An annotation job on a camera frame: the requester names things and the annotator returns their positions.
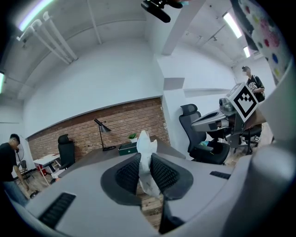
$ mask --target white ceiling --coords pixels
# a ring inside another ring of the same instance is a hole
[[[141,1],[90,0],[102,42],[144,37],[146,17]],[[230,12],[234,17],[231,8],[229,0],[207,0],[181,41],[211,54],[225,65],[234,66],[245,58],[243,48],[247,43],[243,36],[237,39],[222,18],[225,12]],[[55,0],[46,10],[77,56],[98,44],[86,0]],[[44,22],[43,13],[37,15],[36,19]],[[23,99],[30,88],[42,80],[47,70],[61,63],[35,36],[28,38],[25,44],[14,37],[4,70],[8,78],[26,86],[7,79],[4,95]]]
[[[228,66],[234,66],[246,57],[243,48],[247,42],[243,36],[236,38],[222,17],[226,12],[235,17],[230,0],[207,0],[184,33],[182,41],[211,54]]]

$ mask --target ceiling light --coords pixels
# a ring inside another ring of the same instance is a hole
[[[233,30],[233,32],[235,33],[235,36],[237,38],[241,37],[241,31],[238,27],[238,25],[236,24],[236,22],[233,20],[232,16],[230,15],[230,13],[226,13],[223,16],[224,20],[226,20],[226,22],[228,23],[228,25],[230,26],[230,28]]]
[[[249,57],[250,56],[250,52],[249,52],[249,48],[248,47],[245,47],[244,48],[244,52],[246,54],[246,57]]]
[[[21,31],[24,31],[28,24],[36,17],[36,15],[42,11],[49,3],[51,3],[53,0],[41,0],[25,17],[25,19],[21,22],[19,25],[19,29]]]
[[[0,94],[2,93],[3,84],[4,84],[4,74],[0,73]]]

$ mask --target person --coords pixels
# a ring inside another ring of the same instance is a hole
[[[25,206],[28,202],[26,196],[22,193],[18,185],[13,179],[12,169],[14,169],[18,178],[21,180],[23,186],[28,191],[29,186],[24,182],[22,174],[17,166],[17,161],[15,157],[15,150],[18,150],[18,145],[20,144],[19,136],[17,134],[12,134],[8,143],[3,143],[0,145],[0,160],[1,160],[1,171],[0,171],[0,181],[3,183],[4,189],[12,200],[18,202],[22,206]]]
[[[258,102],[260,103],[260,102],[264,101],[265,100],[265,95],[264,95],[265,88],[264,88],[264,85],[261,82],[260,78],[256,75],[252,75],[251,70],[248,66],[243,66],[241,69],[242,69],[244,75],[248,76],[247,85],[249,86],[251,91],[254,93]],[[255,142],[258,142],[260,139],[261,139],[261,133],[254,136]]]

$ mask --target floor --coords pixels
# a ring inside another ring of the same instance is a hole
[[[262,134],[261,134],[261,140],[259,143],[259,146],[256,148],[253,148],[253,153],[256,152],[260,147],[268,145],[271,143],[272,140],[272,132],[270,130],[270,127],[267,123],[264,123],[262,125]],[[225,161],[226,165],[229,166],[235,166],[235,164],[238,162],[238,160],[245,156],[246,149],[240,148],[237,150],[235,154],[233,154],[234,149],[231,149],[229,152],[229,155]],[[17,183],[20,187],[20,189],[23,191],[23,193],[30,198],[30,194],[34,192],[35,190],[43,191],[45,188],[47,188],[47,184],[44,180],[44,178],[41,176],[41,174],[35,170],[32,172],[34,178],[31,176],[28,178],[29,181],[29,187],[30,191],[27,192],[24,187],[20,184],[20,181],[17,180]],[[50,175],[45,176],[47,181],[50,182],[52,180]],[[151,197],[147,194],[145,194],[140,186],[138,184],[137,187],[137,196],[142,200],[142,213],[146,217],[146,219],[150,222],[150,224],[155,228],[159,229],[160,226],[160,220],[161,220],[161,214],[162,214],[162,202],[163,202],[163,196],[160,195],[158,198]]]

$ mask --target black desk lamp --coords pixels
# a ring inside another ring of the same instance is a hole
[[[109,128],[107,128],[104,124],[102,124],[100,121],[98,121],[97,119],[94,120],[98,125],[99,125],[99,129],[100,129],[100,136],[101,136],[101,141],[102,141],[102,150],[113,150],[116,148],[116,146],[109,146],[109,147],[105,147],[104,143],[103,143],[103,139],[102,139],[102,132],[110,132],[111,130]]]

